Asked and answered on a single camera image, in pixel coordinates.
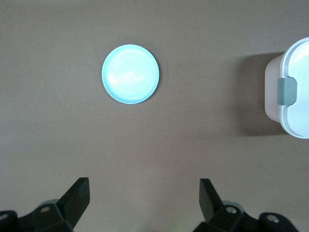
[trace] round plate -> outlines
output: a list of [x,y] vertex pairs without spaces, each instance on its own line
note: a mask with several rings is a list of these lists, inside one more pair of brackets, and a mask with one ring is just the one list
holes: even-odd
[[117,101],[136,104],[149,98],[159,82],[159,67],[145,48],[127,44],[114,49],[102,67],[102,81]]

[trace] screw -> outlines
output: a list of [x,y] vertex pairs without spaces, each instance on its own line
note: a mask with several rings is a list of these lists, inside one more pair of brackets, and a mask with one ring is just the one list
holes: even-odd
[[5,220],[7,217],[8,217],[7,214],[3,214],[3,215],[0,216],[0,220]]
[[49,210],[50,210],[50,208],[48,206],[44,207],[44,208],[41,209],[41,213],[45,213],[45,212],[47,212]]
[[278,223],[279,222],[279,219],[276,216],[271,215],[271,214],[267,215],[267,219],[269,221],[271,221],[271,222],[274,222],[274,223]]
[[227,212],[229,212],[230,214],[235,214],[237,213],[237,210],[231,206],[226,208]]

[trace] plastic container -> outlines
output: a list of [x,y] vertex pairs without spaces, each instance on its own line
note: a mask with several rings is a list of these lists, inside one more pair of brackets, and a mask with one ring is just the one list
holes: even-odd
[[290,135],[309,138],[309,38],[267,65],[265,112]]

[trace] plate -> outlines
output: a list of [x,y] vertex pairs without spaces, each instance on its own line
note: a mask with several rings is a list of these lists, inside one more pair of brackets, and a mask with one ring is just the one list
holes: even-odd
[[114,49],[102,67],[102,81],[117,101],[137,104],[148,99],[159,82],[159,67],[145,48],[127,44]]

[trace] gray latch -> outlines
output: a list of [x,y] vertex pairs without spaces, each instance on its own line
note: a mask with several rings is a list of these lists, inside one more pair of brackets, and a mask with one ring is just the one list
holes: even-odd
[[278,104],[291,105],[296,101],[297,82],[292,77],[279,78]]

